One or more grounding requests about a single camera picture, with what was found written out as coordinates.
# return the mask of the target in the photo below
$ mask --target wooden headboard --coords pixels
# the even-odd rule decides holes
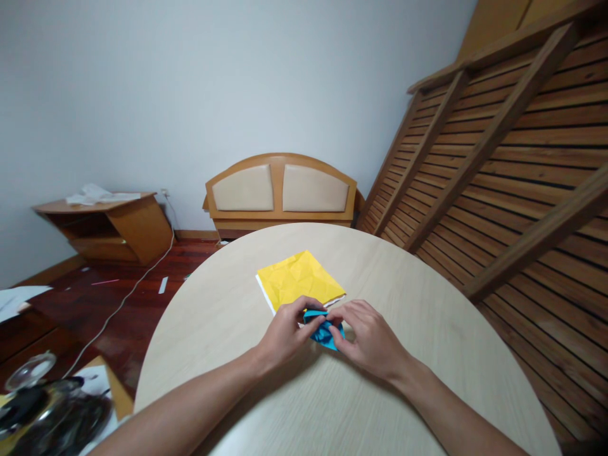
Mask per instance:
[[[315,158],[292,153],[249,157],[205,184],[221,238],[290,222],[351,226],[364,200],[357,182]]]

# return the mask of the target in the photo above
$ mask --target beige upholstered panel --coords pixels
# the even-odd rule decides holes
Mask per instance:
[[[237,171],[212,187],[217,210],[271,211],[274,209],[270,165]]]
[[[290,212],[343,212],[348,184],[313,168],[285,165],[283,210]]]

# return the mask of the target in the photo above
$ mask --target left hand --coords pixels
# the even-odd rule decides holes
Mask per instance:
[[[327,311],[323,304],[307,296],[301,296],[291,304],[282,305],[270,322],[266,334],[254,348],[269,371],[293,357],[325,321],[325,316],[320,315],[300,328],[298,321],[302,320],[304,309]]]

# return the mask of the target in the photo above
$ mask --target light wood tabletop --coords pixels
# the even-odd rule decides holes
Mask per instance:
[[[532,455],[561,454],[524,373],[462,294],[399,247],[329,224],[256,231],[199,266],[152,337],[136,411],[258,343],[272,314],[255,274],[303,250],[344,287],[346,300],[376,307],[414,356],[507,436]],[[209,452],[445,454],[405,400],[313,341],[228,414],[199,449]]]

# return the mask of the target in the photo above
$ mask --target right hand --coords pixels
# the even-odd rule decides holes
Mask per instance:
[[[405,365],[413,359],[384,317],[367,301],[353,300],[333,308],[327,320],[332,323],[329,332],[336,348],[352,362],[385,381],[398,380]],[[336,327],[342,321],[355,331],[354,343],[344,339]]]

